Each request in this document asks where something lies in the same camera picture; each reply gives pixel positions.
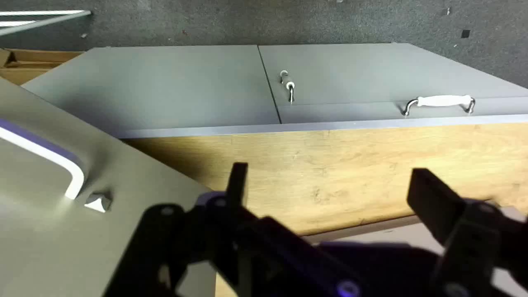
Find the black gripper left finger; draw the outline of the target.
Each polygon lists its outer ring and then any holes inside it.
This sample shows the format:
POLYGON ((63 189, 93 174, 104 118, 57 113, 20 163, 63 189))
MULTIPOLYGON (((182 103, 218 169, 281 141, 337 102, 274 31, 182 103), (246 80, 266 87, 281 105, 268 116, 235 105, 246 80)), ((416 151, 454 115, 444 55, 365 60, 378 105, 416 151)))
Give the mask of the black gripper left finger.
POLYGON ((238 297, 363 297, 360 277, 273 217, 245 204, 248 166, 231 168, 223 191, 192 209, 147 207, 104 297, 180 297, 193 263, 210 263, 238 297))

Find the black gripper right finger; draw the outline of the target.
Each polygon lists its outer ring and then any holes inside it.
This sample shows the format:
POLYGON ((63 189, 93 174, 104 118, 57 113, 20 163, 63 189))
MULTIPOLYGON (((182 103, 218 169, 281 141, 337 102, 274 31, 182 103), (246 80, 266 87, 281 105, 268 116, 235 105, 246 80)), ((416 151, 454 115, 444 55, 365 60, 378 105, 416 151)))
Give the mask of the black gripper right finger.
POLYGON ((504 268, 528 288, 528 222, 500 207, 462 197, 428 168, 415 168, 406 197, 410 207, 444 247, 433 272, 433 288, 464 297, 510 297, 492 283, 504 268))

